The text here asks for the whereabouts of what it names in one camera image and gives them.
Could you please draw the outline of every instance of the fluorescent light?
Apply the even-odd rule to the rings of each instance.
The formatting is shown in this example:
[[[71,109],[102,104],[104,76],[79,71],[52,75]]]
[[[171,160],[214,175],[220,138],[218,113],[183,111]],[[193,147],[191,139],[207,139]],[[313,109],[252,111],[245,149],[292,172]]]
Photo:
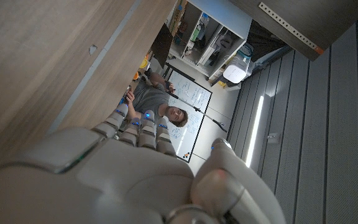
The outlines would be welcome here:
[[[252,130],[252,136],[251,136],[251,142],[249,143],[249,148],[248,148],[248,154],[247,154],[247,160],[246,160],[247,167],[249,167],[251,165],[252,154],[254,153],[256,134],[258,132],[260,114],[262,112],[263,104],[264,104],[264,98],[263,98],[263,96],[261,96],[259,99],[258,110],[256,111],[255,123],[254,123],[254,128]]]

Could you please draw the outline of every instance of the wall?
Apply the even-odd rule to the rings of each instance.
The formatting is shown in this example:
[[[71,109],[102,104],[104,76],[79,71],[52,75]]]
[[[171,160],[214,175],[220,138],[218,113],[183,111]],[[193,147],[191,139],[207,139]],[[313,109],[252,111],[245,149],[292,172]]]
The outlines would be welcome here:
[[[251,168],[287,223],[358,223],[358,21],[314,62],[292,51],[244,82],[227,137],[242,159],[263,94],[272,103]]]

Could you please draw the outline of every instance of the orange object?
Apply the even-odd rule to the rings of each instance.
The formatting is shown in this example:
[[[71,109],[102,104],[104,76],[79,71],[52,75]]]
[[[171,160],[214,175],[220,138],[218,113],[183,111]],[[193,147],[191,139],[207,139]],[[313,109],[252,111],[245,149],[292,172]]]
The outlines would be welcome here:
[[[316,47],[314,50],[320,55],[322,55],[324,53],[324,50],[319,47]]]
[[[134,80],[137,80],[139,78],[139,72],[136,72],[134,75]]]

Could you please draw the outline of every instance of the writing on whiteboard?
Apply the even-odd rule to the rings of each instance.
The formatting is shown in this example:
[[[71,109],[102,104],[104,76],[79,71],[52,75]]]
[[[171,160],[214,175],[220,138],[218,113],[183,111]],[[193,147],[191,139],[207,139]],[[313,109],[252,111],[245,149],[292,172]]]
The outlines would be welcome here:
[[[169,81],[172,82],[176,91],[175,94],[180,100],[170,97],[169,106],[176,106],[183,109],[188,114],[188,122],[184,127],[178,128],[171,122],[167,122],[169,135],[177,156],[181,159],[189,161],[193,146],[195,145],[198,131],[203,122],[203,114],[196,111],[192,106],[206,112],[211,92],[192,82],[183,75],[173,71]]]

